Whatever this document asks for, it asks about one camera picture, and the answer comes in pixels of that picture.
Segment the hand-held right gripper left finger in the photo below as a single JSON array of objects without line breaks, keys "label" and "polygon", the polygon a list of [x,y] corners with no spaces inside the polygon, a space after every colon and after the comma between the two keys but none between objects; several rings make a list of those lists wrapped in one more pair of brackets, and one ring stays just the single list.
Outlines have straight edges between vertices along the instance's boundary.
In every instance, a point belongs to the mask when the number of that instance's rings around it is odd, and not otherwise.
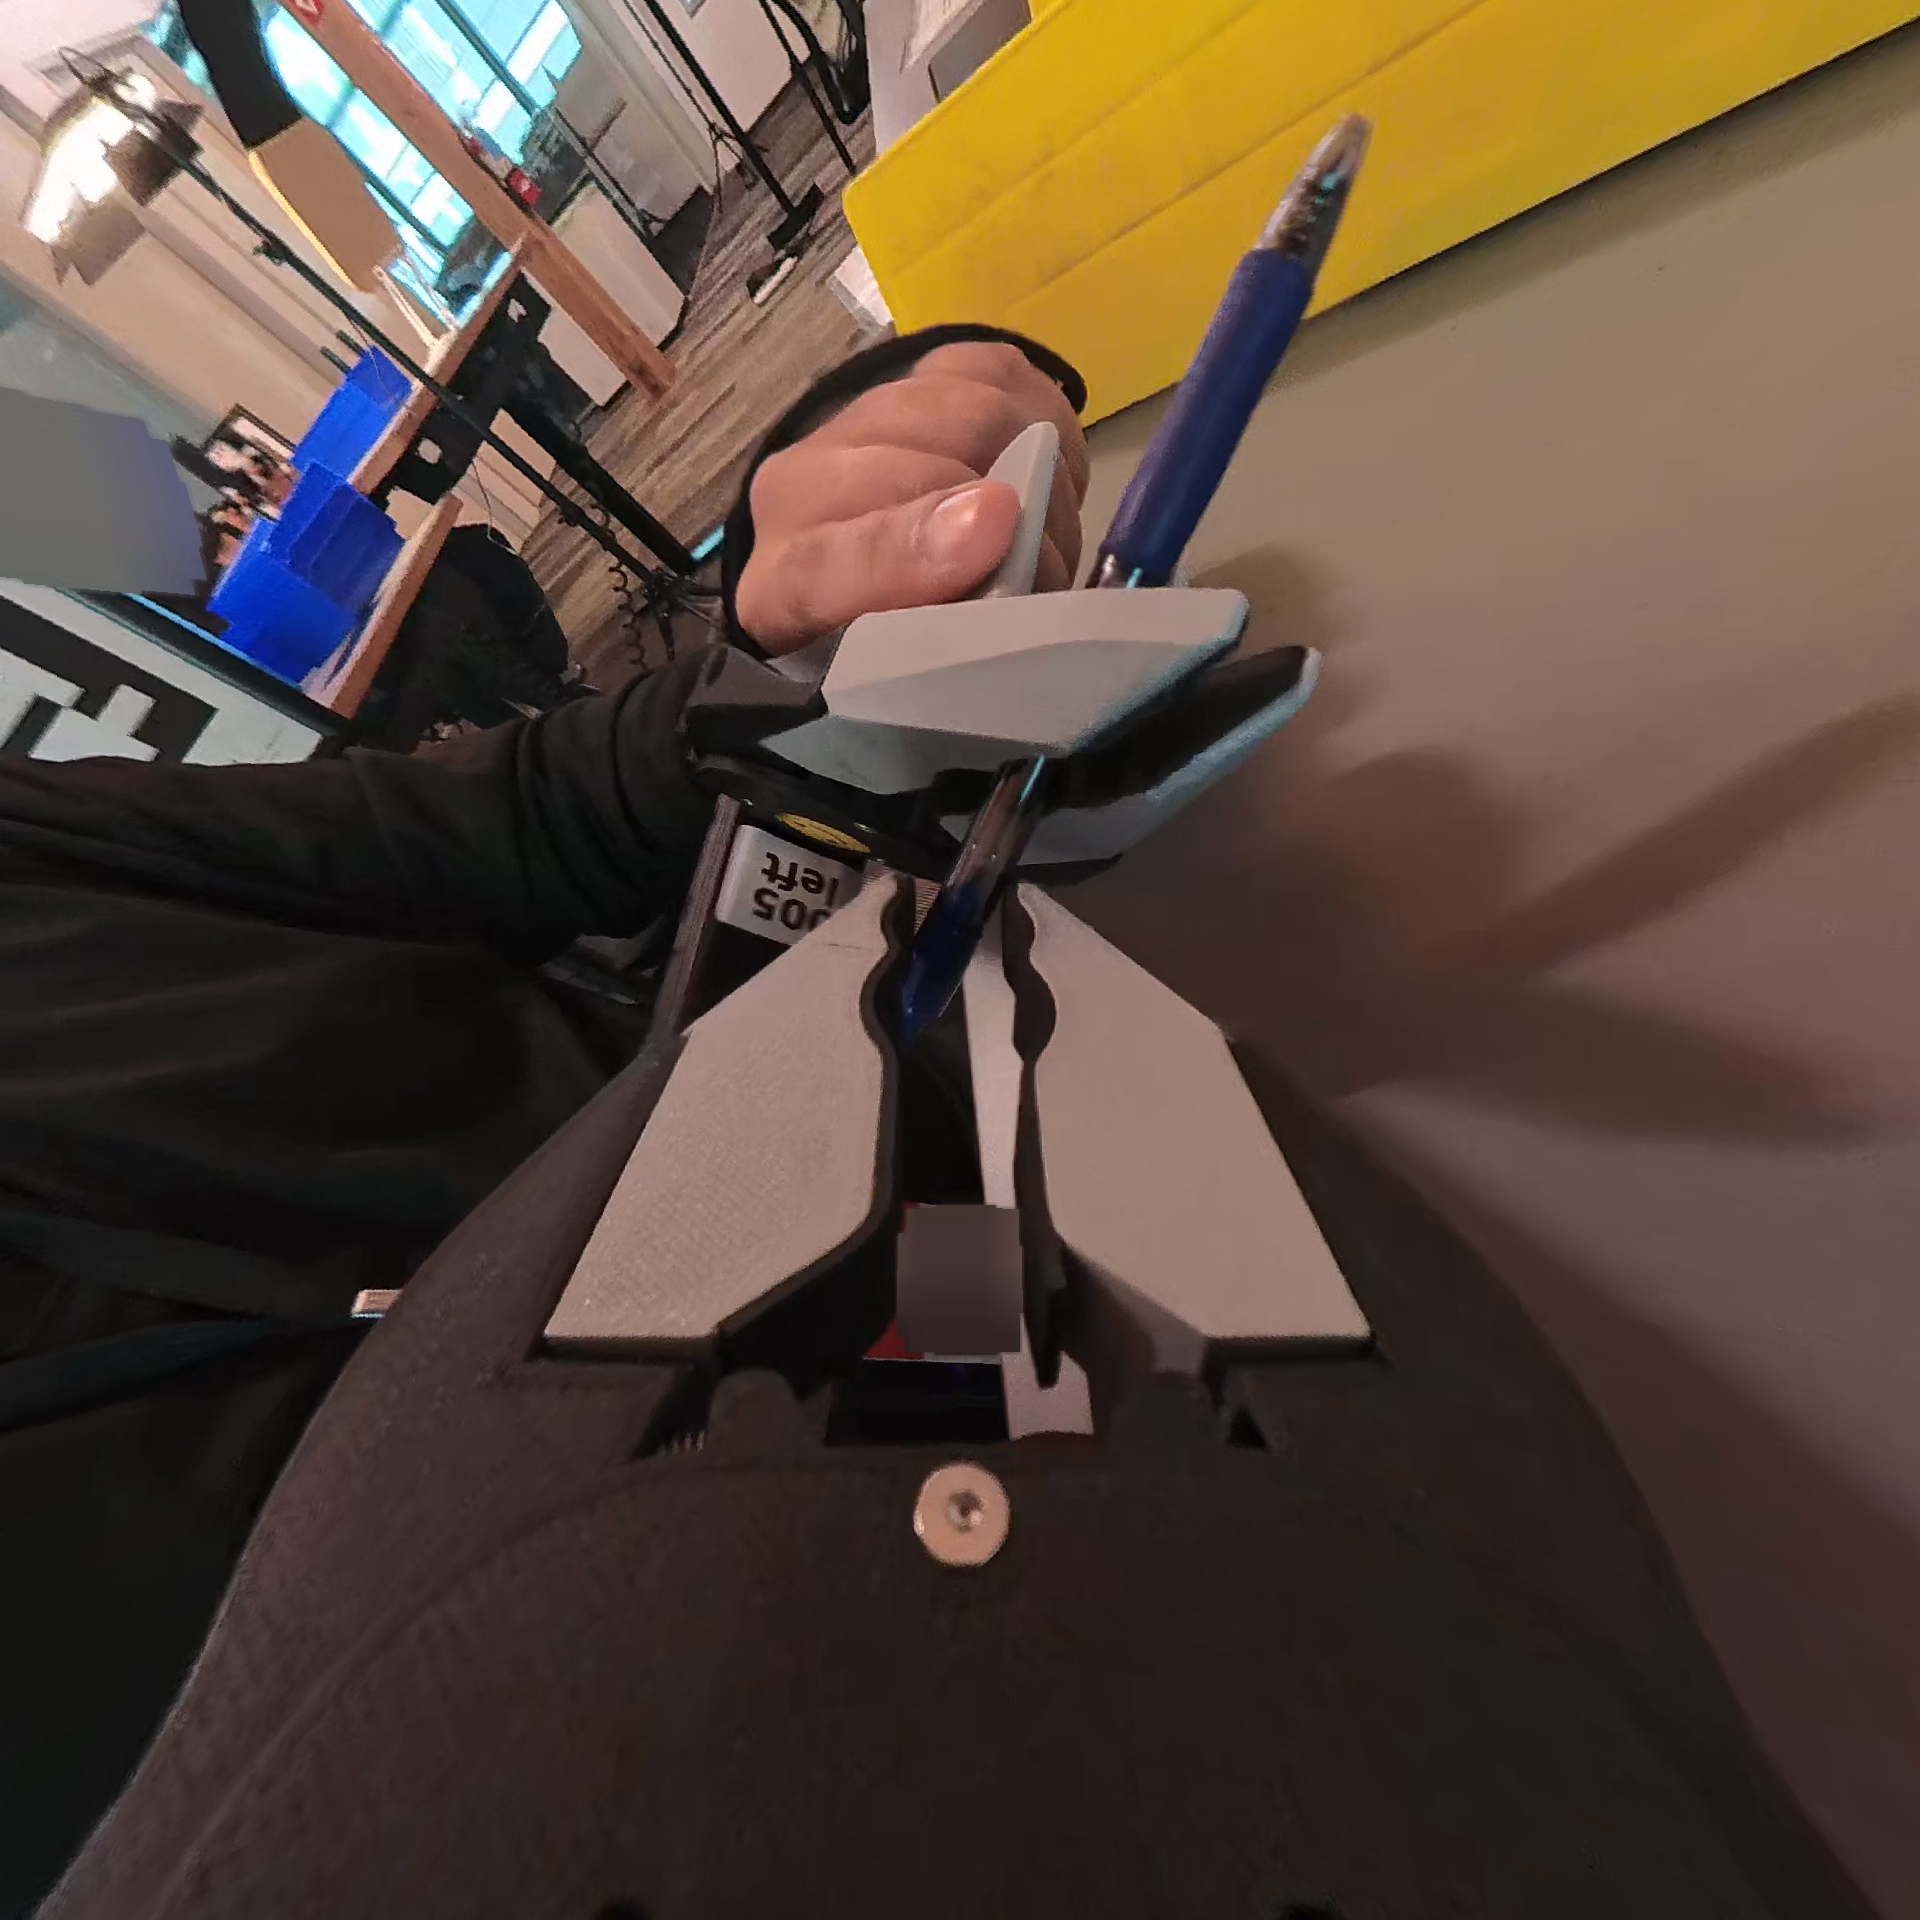
[{"label": "hand-held right gripper left finger", "polygon": [[655,1363],[855,1363],[896,1317],[914,882],[882,871],[685,1028],[544,1345]]}]

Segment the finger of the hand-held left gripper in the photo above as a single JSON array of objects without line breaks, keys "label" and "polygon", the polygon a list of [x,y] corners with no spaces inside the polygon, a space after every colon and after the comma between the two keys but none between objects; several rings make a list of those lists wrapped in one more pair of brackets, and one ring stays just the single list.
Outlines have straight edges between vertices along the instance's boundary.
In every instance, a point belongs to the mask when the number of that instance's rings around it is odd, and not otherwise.
[{"label": "finger of the hand-held left gripper", "polygon": [[1096,869],[1240,770],[1306,707],[1321,656],[1284,644],[1042,644],[936,675],[932,723],[1004,760],[1055,756],[1021,874]]},{"label": "finger of the hand-held left gripper", "polygon": [[823,677],[818,776],[874,795],[1064,760],[1220,661],[1237,589],[1042,593],[865,616]]}]

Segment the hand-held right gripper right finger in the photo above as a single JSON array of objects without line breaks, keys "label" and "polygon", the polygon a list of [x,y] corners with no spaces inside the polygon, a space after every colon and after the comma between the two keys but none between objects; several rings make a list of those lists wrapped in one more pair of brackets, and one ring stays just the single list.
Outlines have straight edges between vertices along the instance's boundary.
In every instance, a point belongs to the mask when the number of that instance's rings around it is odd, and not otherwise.
[{"label": "hand-held right gripper right finger", "polygon": [[1223,1028],[1034,884],[1004,927],[1041,1379],[1362,1354],[1369,1320]]}]

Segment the blue pen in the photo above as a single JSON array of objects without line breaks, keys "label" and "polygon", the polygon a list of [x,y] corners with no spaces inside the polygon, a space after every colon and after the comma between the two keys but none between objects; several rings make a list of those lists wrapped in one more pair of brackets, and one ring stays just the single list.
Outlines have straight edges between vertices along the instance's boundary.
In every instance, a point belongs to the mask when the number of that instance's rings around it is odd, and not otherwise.
[{"label": "blue pen", "polygon": [[[1369,141],[1372,123],[1346,114],[1313,148],[1259,240],[1240,261],[1099,541],[1092,588],[1171,584],[1306,317]],[[906,962],[899,1002],[903,1049],[920,1042],[960,991],[988,920],[1041,823],[1052,778],[1048,756],[1009,762],[975,816]]]}]

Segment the person's left forearm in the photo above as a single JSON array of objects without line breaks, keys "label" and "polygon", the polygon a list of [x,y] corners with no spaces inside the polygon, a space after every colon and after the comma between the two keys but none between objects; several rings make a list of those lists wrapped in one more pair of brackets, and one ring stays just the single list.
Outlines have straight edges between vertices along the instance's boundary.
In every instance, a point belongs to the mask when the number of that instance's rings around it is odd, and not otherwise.
[{"label": "person's left forearm", "polygon": [[17,762],[4,900],[40,887],[210,906],[527,962],[642,937],[684,906],[707,839],[684,712],[727,661],[703,650],[408,755]]}]

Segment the person's left hand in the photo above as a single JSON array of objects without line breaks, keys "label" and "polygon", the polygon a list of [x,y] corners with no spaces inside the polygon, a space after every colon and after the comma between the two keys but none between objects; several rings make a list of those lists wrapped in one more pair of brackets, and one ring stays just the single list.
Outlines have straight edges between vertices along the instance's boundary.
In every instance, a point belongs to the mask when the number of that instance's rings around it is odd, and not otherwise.
[{"label": "person's left hand", "polygon": [[1052,371],[1019,343],[939,329],[826,375],[762,447],[730,516],[731,641],[792,656],[868,613],[971,596],[1021,520],[992,469],[1035,424],[1060,440],[1035,579],[1056,593],[1083,551],[1088,441]]}]

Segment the black office chair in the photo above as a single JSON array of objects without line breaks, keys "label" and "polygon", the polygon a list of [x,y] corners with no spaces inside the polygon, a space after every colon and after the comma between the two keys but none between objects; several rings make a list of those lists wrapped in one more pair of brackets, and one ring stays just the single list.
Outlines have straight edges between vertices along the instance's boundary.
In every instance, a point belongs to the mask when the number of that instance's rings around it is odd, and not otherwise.
[{"label": "black office chair", "polygon": [[375,672],[352,744],[411,753],[591,696],[523,559],[490,529],[460,523]]}]

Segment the person's black jacket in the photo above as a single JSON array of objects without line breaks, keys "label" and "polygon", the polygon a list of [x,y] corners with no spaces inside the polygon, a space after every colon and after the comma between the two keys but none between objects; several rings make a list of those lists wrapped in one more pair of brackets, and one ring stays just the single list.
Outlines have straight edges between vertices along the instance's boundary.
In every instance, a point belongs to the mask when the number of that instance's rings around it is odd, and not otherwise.
[{"label": "person's black jacket", "polygon": [[4,887],[4,1916],[196,1663],[418,1265],[636,1051],[656,969]]}]

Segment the white cabinet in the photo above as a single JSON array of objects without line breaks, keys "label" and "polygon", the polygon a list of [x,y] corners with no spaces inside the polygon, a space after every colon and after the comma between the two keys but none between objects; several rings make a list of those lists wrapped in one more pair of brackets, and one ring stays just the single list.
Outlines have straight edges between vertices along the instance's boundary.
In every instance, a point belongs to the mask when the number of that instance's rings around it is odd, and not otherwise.
[{"label": "white cabinet", "polygon": [[[555,233],[623,317],[652,346],[661,348],[676,332],[685,307],[684,291],[599,183],[576,187],[555,220]],[[548,305],[539,346],[594,410],[605,410],[631,386],[623,369],[555,303]]]}]

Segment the blue plastic bin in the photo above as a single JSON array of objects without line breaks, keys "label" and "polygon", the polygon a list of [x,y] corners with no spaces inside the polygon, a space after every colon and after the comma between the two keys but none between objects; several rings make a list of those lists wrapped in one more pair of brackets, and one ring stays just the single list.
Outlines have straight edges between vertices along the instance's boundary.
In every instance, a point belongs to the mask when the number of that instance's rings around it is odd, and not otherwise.
[{"label": "blue plastic bin", "polygon": [[333,659],[368,610],[372,593],[329,593],[267,548],[243,548],[209,596],[224,643],[285,683],[301,683]]},{"label": "blue plastic bin", "polygon": [[403,533],[370,496],[337,472],[312,467],[272,520],[256,520],[213,596],[218,609],[258,599],[288,579],[361,610],[403,548]]},{"label": "blue plastic bin", "polygon": [[413,379],[385,351],[368,346],[296,444],[291,467],[299,476],[320,469],[352,481],[413,393]]}]

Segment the yellow plastic bin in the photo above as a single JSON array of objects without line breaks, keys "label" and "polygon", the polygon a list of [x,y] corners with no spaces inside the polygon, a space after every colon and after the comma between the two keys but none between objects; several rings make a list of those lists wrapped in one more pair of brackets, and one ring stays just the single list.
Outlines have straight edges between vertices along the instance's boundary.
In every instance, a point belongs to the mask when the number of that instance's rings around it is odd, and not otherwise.
[{"label": "yellow plastic bin", "polygon": [[1372,123],[1313,312],[1913,23],[1916,2],[1037,4],[849,185],[901,332],[1015,329],[1088,421],[1189,369],[1344,114]]}]

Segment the black white printed board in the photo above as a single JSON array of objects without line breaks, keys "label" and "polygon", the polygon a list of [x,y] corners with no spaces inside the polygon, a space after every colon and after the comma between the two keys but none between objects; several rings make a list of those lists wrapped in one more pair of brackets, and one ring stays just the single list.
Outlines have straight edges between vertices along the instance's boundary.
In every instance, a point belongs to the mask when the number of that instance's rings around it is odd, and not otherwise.
[{"label": "black white printed board", "polygon": [[279,763],[346,723],[145,599],[3,584],[7,762]]}]

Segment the beige rounded panel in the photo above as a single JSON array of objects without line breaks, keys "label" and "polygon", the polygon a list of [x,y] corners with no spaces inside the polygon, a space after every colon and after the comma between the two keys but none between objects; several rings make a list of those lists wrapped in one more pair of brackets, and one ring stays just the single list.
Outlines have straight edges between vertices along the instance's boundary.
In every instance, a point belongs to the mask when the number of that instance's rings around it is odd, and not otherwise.
[{"label": "beige rounded panel", "polygon": [[403,240],[365,173],[333,132],[301,116],[247,146],[247,160],[343,283],[359,295],[385,291],[392,268],[401,261]]}]

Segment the studio lamp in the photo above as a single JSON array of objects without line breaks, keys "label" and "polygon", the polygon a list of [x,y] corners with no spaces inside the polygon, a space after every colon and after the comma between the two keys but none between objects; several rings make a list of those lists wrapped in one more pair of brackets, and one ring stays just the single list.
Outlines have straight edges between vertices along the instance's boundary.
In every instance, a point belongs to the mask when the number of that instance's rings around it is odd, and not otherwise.
[{"label": "studio lamp", "polygon": [[40,167],[21,208],[56,280],[101,283],[147,236],[145,211],[201,156],[203,109],[132,65],[61,48],[71,90],[40,132]]}]

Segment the wooden table black frame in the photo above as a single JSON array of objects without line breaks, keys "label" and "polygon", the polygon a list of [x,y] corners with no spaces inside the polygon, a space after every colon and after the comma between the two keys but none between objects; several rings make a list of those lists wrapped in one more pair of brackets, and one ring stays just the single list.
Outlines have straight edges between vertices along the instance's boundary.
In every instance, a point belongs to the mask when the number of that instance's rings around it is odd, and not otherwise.
[{"label": "wooden table black frame", "polygon": [[522,271],[522,248],[511,250],[457,327],[425,353],[427,379],[408,379],[401,410],[352,469],[352,487],[372,501],[401,491],[427,507],[448,495],[481,506],[512,506],[516,491],[535,495],[551,467],[535,467],[535,452],[503,440],[498,421],[548,312]]},{"label": "wooden table black frame", "polygon": [[349,723],[368,700],[383,666],[409,617],[450,531],[464,515],[464,499],[445,495],[421,515],[397,559],[383,576],[375,599],[343,644],[301,683],[306,698],[339,723]]}]

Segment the wooden post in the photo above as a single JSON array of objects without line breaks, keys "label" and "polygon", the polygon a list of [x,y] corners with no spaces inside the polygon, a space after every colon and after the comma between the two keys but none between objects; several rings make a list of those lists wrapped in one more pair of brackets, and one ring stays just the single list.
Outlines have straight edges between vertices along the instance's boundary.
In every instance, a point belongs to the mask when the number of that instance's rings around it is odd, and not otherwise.
[{"label": "wooden post", "polygon": [[281,10],[301,20],[347,80],[448,181],[471,216],[520,255],[522,271],[539,293],[576,317],[636,388],[661,397],[675,377],[665,355],[623,317],[562,240],[467,151],[460,129],[356,10],[347,2],[283,2]]}]

